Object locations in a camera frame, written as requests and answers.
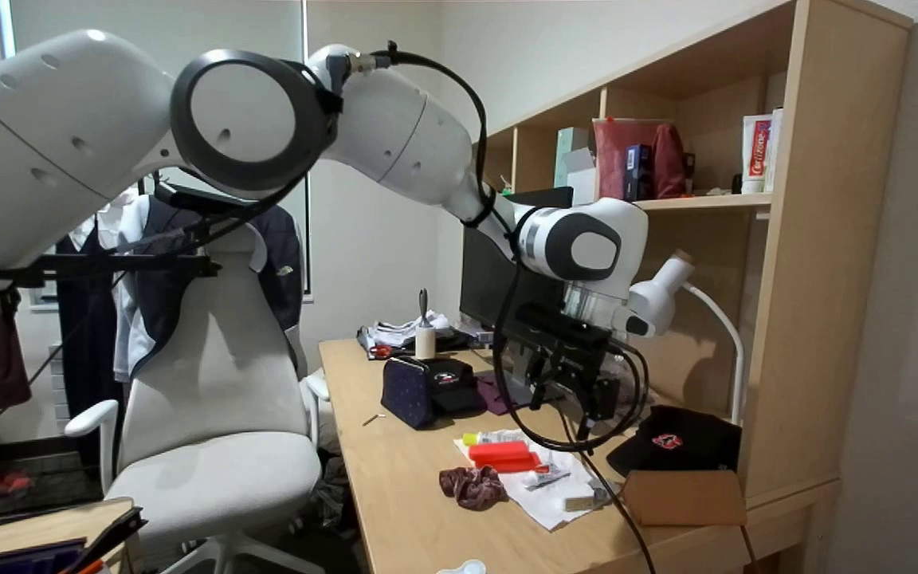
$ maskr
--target robotic arm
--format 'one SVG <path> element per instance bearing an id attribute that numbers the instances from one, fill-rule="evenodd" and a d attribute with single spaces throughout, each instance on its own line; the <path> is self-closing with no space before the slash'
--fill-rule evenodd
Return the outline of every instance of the robotic arm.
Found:
<path id="1" fill-rule="evenodd" d="M 525 269 L 566 280 L 578 293 L 572 319 L 616 335 L 655 331 L 658 306 L 630 291 L 648 215 L 625 201 L 529 210 L 490 197 L 465 129 L 388 65 L 352 47 L 325 47 L 307 65 L 207 50 L 173 79 L 144 50 L 95 28 L 2 61 L 0 271 L 32 264 L 163 165 L 197 171 L 236 205 L 290 188 L 316 161 L 337 161 L 479 225 Z"/>

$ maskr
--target white office chair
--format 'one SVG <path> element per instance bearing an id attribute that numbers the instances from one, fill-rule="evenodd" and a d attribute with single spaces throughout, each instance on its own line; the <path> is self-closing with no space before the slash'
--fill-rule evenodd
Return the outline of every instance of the white office chair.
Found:
<path id="1" fill-rule="evenodd" d="M 202 561 L 225 571 L 236 556 L 256 556 L 322 574 L 244 536 L 290 522 L 322 474 L 316 398 L 295 387 L 288 342 L 248 269 L 257 241 L 243 225 L 207 245 L 220 274 L 190 280 L 170 344 L 138 370 L 116 473 L 118 404 L 100 402 L 67 423 L 70 436 L 103 432 L 106 497 L 144 507 L 138 571 Z"/>

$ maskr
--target wooden desk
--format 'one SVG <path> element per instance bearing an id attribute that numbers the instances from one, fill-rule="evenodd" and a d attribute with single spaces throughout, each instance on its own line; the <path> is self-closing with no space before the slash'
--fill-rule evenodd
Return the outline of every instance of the wooden desk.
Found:
<path id="1" fill-rule="evenodd" d="M 86 540 L 91 542 L 108 522 L 116 522 L 123 509 L 132 509 L 132 500 L 103 500 L 86 507 L 70 507 L 46 516 L 29 516 L 17 522 L 0 527 L 0 556 L 19 553 L 19 547 L 39 547 L 50 542 L 67 540 Z"/>
<path id="2" fill-rule="evenodd" d="M 487 571 L 502 574 L 648 571 L 616 507 L 545 533 L 518 504 L 474 513 L 441 495 L 438 473 L 465 461 L 452 440 L 465 432 L 513 426 L 511 417 L 482 416 L 433 432 L 411 432 L 379 404 L 384 363 L 368 361 L 356 342 L 325 342 L 322 366 L 375 574 L 433 574 L 465 559 L 482 559 Z M 559 417 L 549 410 L 525 410 L 525 422 L 549 436 L 561 436 Z M 827 495 L 811 491 L 807 497 L 750 509 L 757 553 L 776 556 L 797 544 L 811 527 L 811 507 Z M 645 536 L 659 574 L 743 571 L 750 561 L 740 529 L 648 529 Z"/>

